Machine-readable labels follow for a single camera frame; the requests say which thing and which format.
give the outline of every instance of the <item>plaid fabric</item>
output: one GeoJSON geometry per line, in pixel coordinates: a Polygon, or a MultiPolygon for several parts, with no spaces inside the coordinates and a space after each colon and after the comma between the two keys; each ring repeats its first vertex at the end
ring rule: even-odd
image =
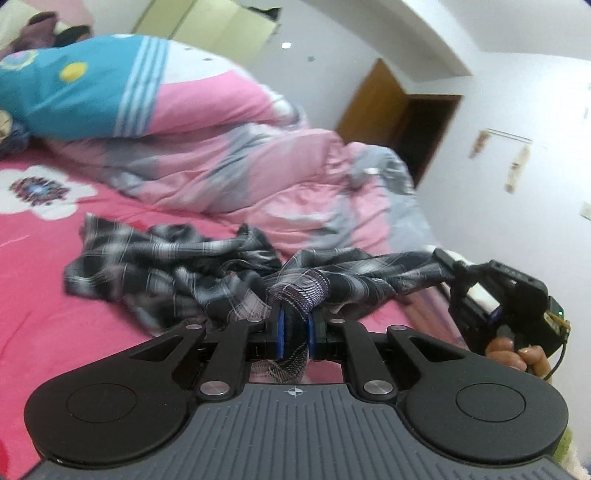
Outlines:
{"type": "Polygon", "coordinates": [[[283,302],[285,358],[253,367],[279,382],[297,381],[305,370],[305,319],[313,308],[358,320],[396,296],[449,279],[427,252],[302,250],[282,266],[265,235],[246,224],[232,239],[212,240],[190,225],[141,232],[87,214],[82,238],[82,255],[64,272],[66,291],[123,301],[156,335],[179,324],[201,323],[210,332],[265,319],[271,303],[283,302]]]}

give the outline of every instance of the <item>white stripe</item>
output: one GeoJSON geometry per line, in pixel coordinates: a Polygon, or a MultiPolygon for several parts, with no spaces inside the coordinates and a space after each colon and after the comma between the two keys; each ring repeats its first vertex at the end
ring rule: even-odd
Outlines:
{"type": "Polygon", "coordinates": [[[121,132],[123,129],[123,120],[125,119],[125,114],[127,113],[129,99],[131,98],[131,89],[135,83],[135,78],[138,76],[139,68],[144,61],[144,55],[145,55],[146,47],[148,46],[149,41],[150,41],[149,37],[144,37],[141,45],[139,46],[138,54],[135,57],[134,66],[131,68],[131,73],[129,74],[129,78],[127,79],[127,84],[125,85],[123,97],[121,97],[121,103],[119,104],[119,112],[117,112],[117,119],[115,120],[115,128],[113,129],[113,136],[114,137],[121,136],[121,132]]]}
{"type": "Polygon", "coordinates": [[[156,94],[157,88],[160,86],[160,80],[163,78],[162,70],[165,68],[164,60],[166,59],[166,54],[168,52],[168,41],[160,40],[160,50],[156,56],[156,62],[154,65],[154,70],[152,71],[152,79],[146,88],[146,94],[144,98],[144,104],[142,106],[142,112],[139,116],[138,124],[135,129],[136,135],[141,135],[145,132],[146,128],[148,128],[148,115],[150,114],[150,110],[152,105],[155,102],[154,95],[156,94]]]}
{"type": "Polygon", "coordinates": [[[142,72],[139,77],[138,85],[135,88],[134,100],[131,103],[131,107],[129,109],[129,116],[127,117],[125,130],[123,132],[124,137],[130,137],[132,131],[134,130],[135,121],[138,116],[139,103],[141,99],[144,97],[144,92],[147,88],[148,75],[150,75],[150,72],[152,71],[152,66],[154,65],[156,52],[158,50],[158,41],[158,38],[152,38],[150,46],[148,47],[148,53],[146,54],[144,65],[142,66],[142,72]]]}

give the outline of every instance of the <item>flower pattern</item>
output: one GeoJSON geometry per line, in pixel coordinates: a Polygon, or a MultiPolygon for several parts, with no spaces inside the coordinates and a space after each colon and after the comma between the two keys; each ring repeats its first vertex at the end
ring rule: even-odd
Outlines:
{"type": "Polygon", "coordinates": [[[30,210],[44,220],[59,220],[78,210],[79,199],[96,194],[91,185],[68,181],[68,175],[55,168],[0,170],[0,214],[30,210]]]}

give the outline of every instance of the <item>cable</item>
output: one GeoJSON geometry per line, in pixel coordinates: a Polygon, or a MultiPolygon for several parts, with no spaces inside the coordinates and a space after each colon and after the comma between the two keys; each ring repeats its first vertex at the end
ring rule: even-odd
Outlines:
{"type": "Polygon", "coordinates": [[[550,377],[552,377],[552,375],[554,375],[556,373],[556,371],[558,370],[558,367],[562,363],[562,360],[564,360],[565,354],[566,354],[566,342],[564,342],[562,344],[562,351],[560,352],[560,357],[558,358],[556,365],[554,366],[554,368],[552,370],[550,370],[550,373],[544,377],[545,381],[548,381],[550,379],[550,377]]]}

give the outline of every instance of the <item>hand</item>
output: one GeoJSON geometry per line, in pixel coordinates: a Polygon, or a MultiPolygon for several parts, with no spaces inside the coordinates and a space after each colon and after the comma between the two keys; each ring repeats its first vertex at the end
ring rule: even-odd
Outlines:
{"type": "Polygon", "coordinates": [[[531,367],[536,377],[544,378],[551,366],[544,350],[539,345],[513,351],[513,341],[507,337],[497,337],[486,347],[486,357],[517,370],[525,372],[531,367]]]}

